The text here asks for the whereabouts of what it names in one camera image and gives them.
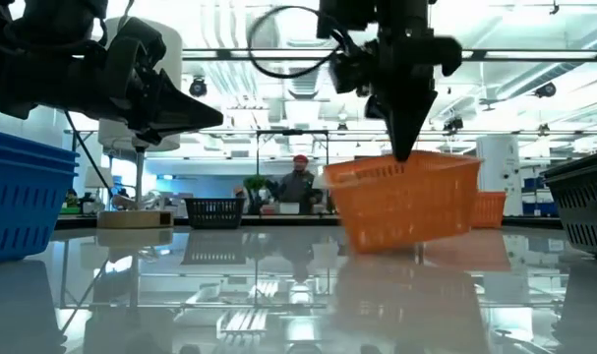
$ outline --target camera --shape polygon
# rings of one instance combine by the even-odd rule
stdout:
[[[556,85],[552,83],[544,84],[541,87],[534,90],[534,95],[539,98],[551,97],[554,94],[556,94]]]
[[[196,77],[189,86],[189,93],[193,97],[202,97],[207,94],[207,83],[203,77]]]

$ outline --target jacket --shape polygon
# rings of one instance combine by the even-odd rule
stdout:
[[[309,172],[291,172],[280,181],[279,198],[282,203],[299,203],[300,212],[310,212],[312,204],[310,198],[316,198],[316,203],[322,200],[322,191],[313,189],[315,176]]]

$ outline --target glossy table surface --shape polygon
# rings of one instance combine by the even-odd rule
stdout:
[[[340,227],[56,231],[0,265],[0,354],[597,353],[597,261],[562,231],[344,244]]]

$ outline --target red cap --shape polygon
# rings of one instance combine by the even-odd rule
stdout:
[[[305,156],[305,155],[295,155],[294,162],[298,162],[298,161],[308,163],[309,158],[307,158],[307,156]]]

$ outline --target lab room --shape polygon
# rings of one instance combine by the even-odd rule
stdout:
[[[28,352],[597,354],[597,0],[0,0]]]

